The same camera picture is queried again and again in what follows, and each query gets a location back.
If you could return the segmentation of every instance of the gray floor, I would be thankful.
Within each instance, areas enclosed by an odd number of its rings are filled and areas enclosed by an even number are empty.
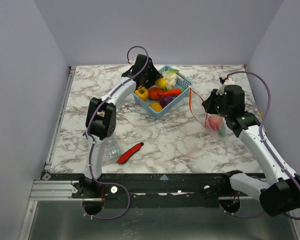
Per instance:
[[[114,216],[122,209],[105,209]],[[261,211],[254,200],[241,200],[240,213]],[[218,208],[132,208],[116,220],[83,217],[80,202],[38,203],[31,240],[295,240],[285,216],[238,219]]]

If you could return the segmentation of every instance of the robotic arm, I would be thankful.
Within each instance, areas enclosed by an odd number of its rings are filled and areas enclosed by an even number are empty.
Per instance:
[[[85,124],[90,154],[83,182],[88,181],[91,185],[102,174],[105,146],[108,137],[116,128],[116,107],[136,89],[141,86],[148,89],[161,77],[151,58],[139,54],[133,66],[122,74],[119,84],[114,89],[102,98],[91,99]],[[299,185],[300,175],[283,160],[268,140],[270,149],[284,164],[284,168],[280,167],[269,149],[265,147],[263,139],[266,136],[262,137],[259,134],[260,122],[253,113],[245,111],[245,93],[242,88],[235,84],[225,84],[219,90],[214,89],[202,105],[207,113],[225,118],[226,125],[249,148],[267,179],[267,182],[262,182],[235,170],[225,174],[229,188],[258,200],[270,216],[300,208],[300,191],[286,172],[292,174]]]

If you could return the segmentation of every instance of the orange carrot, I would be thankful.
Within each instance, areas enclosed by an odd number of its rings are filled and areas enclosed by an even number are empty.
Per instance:
[[[163,92],[158,92],[158,95],[160,96],[171,96],[171,97],[175,97],[178,96],[182,93],[180,88],[175,88],[169,91],[163,91]]]

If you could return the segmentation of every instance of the red tomato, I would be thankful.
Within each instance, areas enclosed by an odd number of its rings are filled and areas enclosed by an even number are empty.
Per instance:
[[[211,115],[208,116],[207,119],[208,126],[207,128],[213,131],[219,131],[222,127],[222,124],[224,123],[222,117],[218,115]]]
[[[157,87],[151,87],[148,89],[149,98],[152,100],[160,100],[161,96],[158,93],[162,93],[163,91]]]

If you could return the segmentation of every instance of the green leaf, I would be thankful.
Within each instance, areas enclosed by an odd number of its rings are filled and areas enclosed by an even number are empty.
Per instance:
[[[177,74],[179,72],[178,69],[171,69],[169,71],[164,71],[162,73],[162,75],[165,77],[165,78],[170,78],[173,74]]]

